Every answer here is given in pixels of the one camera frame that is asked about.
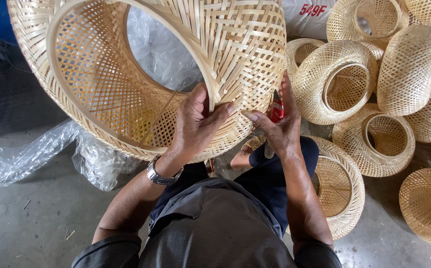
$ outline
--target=gray floor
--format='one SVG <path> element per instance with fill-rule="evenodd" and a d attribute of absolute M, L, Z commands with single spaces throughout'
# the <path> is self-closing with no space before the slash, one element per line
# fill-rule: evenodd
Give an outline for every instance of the gray floor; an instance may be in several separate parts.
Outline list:
<path fill-rule="evenodd" d="M 14 65 L 28 70 L 18 50 L 13 55 Z M 27 144 L 66 118 L 31 73 L 13 67 L 0 72 L 0 146 Z M 327 127 L 304 121 L 302 130 L 303 134 L 330 138 Z M 230 170 L 228 164 L 241 146 L 217 158 L 214 176 L 233 179 L 242 172 Z M 115 190 L 100 191 L 76 172 L 71 160 L 74 150 L 73 143 L 26 179 L 0 188 L 0 267 L 69 267 L 91 243 L 112 198 L 134 176 L 122 175 Z M 398 204 L 403 179 L 430 166 L 431 144 L 418 143 L 405 171 L 364 179 L 366 202 L 361 219 L 353 231 L 335 242 L 344 267 L 431 267 L 431 245 L 410 231 Z M 66 234 L 74 230 L 64 242 Z M 288 235 L 284 241 L 291 248 Z"/>

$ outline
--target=person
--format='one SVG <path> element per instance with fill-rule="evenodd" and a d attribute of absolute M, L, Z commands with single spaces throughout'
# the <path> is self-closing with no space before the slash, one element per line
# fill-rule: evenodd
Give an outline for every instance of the person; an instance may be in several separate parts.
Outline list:
<path fill-rule="evenodd" d="M 231 181 L 209 178 L 202 162 L 188 164 L 235 111 L 225 103 L 208 115 L 207 89 L 200 83 L 177 111 L 167 151 L 116 195 L 93 244 L 72 267 L 340 268 L 310 180 L 318 147 L 300 137 L 301 117 L 286 72 L 279 91 L 285 116 L 278 123 L 242 111 L 264 131 L 274 157 L 265 158 L 265 145 L 253 152 L 244 148 L 232 166 L 252 168 Z M 149 237 L 139 257 L 138 230 L 148 215 Z M 294 259 L 282 241 L 287 226 Z"/>

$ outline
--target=wristwatch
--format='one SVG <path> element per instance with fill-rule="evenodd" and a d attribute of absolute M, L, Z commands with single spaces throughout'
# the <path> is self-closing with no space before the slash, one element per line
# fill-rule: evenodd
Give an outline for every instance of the wristwatch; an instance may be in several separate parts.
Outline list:
<path fill-rule="evenodd" d="M 156 170 L 154 169 L 154 163 L 156 163 L 156 161 L 159 159 L 159 157 L 161 157 L 161 155 L 156 155 L 154 157 L 154 159 L 149 163 L 148 165 L 148 178 L 156 183 L 156 184 L 161 184 L 161 185 L 171 185 L 173 183 L 175 183 L 177 181 L 177 179 L 179 179 L 179 176 L 181 175 L 181 173 L 183 173 L 184 167 L 181 168 L 181 170 L 179 170 L 179 172 L 177 172 L 176 175 L 174 175 L 174 177 L 170 177 L 170 178 L 165 178 L 161 175 L 159 175 Z"/>

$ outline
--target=shirt sleeve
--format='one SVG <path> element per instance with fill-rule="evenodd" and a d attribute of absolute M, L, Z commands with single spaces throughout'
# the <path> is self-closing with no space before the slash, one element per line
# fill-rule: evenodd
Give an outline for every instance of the shirt sleeve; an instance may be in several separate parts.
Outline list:
<path fill-rule="evenodd" d="M 72 263 L 72 268 L 137 267 L 141 239 L 136 234 L 118 234 L 87 247 Z"/>
<path fill-rule="evenodd" d="M 342 268 L 336 253 L 320 241 L 306 242 L 295 255 L 298 268 Z"/>

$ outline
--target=man's right hand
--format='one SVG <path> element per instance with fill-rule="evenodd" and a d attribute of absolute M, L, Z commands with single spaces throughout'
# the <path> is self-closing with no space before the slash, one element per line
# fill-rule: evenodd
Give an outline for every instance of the man's right hand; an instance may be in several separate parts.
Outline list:
<path fill-rule="evenodd" d="M 259 111 L 242 111 L 242 114 L 261 128 L 268 144 L 280 159 L 301 158 L 300 149 L 300 121 L 301 116 L 296 107 L 292 85 L 287 71 L 284 71 L 282 83 L 278 89 L 283 101 L 284 117 L 277 123 L 273 123 L 265 114 Z"/>

